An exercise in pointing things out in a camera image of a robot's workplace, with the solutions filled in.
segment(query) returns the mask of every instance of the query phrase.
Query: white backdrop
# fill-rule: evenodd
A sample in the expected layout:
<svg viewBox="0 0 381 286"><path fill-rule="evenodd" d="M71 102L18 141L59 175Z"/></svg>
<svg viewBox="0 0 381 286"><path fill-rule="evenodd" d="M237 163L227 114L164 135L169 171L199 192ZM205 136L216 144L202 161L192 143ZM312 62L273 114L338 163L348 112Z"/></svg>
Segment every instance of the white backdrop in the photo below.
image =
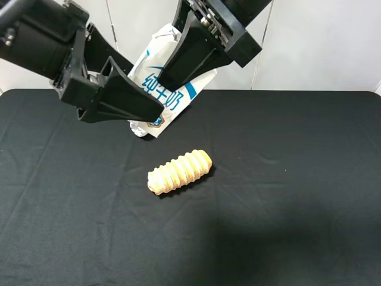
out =
<svg viewBox="0 0 381 286"><path fill-rule="evenodd" d="M115 45L106 0L76 2ZM136 61L151 35L172 22L177 2L108 0L120 52ZM244 69L220 68L208 88L375 91L381 81L380 11L379 0L274 0L264 51ZM248 27L258 43L269 12L267 7ZM0 88L49 88L49 83L0 60Z"/></svg>

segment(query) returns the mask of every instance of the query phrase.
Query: white package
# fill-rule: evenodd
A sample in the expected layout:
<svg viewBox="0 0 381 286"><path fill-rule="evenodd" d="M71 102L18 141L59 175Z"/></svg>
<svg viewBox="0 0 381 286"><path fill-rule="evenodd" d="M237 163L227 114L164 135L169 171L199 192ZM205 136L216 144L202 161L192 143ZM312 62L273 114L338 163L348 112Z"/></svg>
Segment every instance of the white package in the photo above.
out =
<svg viewBox="0 0 381 286"><path fill-rule="evenodd" d="M181 33L175 27L171 24L165 25L158 33L152 35L146 51L128 75L132 81L164 105L163 113L155 122L130 122L132 131L139 137L147 133L158 137L217 74L216 70L208 71L175 92L161 86L158 83L158 76L180 37Z"/></svg>

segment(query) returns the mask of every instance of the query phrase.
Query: black tablecloth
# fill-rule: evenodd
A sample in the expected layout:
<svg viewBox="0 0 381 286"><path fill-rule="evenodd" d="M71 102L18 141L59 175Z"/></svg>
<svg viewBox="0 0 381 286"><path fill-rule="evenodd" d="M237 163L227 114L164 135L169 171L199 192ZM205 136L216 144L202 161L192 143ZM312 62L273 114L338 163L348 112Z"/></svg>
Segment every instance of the black tablecloth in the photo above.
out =
<svg viewBox="0 0 381 286"><path fill-rule="evenodd" d="M171 195L147 173L193 149ZM158 139L0 97L0 285L381 285L381 97L204 91Z"/></svg>

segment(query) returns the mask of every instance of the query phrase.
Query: robotic arm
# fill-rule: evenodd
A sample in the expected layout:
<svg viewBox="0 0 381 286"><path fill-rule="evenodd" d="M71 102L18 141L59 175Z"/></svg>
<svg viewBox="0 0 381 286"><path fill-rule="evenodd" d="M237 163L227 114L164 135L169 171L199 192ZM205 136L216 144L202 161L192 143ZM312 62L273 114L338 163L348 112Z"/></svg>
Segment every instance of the robotic arm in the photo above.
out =
<svg viewBox="0 0 381 286"><path fill-rule="evenodd" d="M241 67L260 51L246 26L271 0L179 0L181 40L159 77L174 91L214 68ZM81 121L153 122L163 105L132 82L133 64L102 37L74 1L0 0L0 58L51 80Z"/></svg>

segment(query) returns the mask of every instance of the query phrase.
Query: black table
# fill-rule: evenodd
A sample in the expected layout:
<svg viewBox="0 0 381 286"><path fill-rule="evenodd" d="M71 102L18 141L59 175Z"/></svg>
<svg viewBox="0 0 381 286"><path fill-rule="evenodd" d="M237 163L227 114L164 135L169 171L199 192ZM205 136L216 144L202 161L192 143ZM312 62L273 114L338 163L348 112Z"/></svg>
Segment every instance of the black table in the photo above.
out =
<svg viewBox="0 0 381 286"><path fill-rule="evenodd" d="M212 172L157 197L193 149ZM381 285L381 97L204 91L158 139L0 97L0 285Z"/></svg>

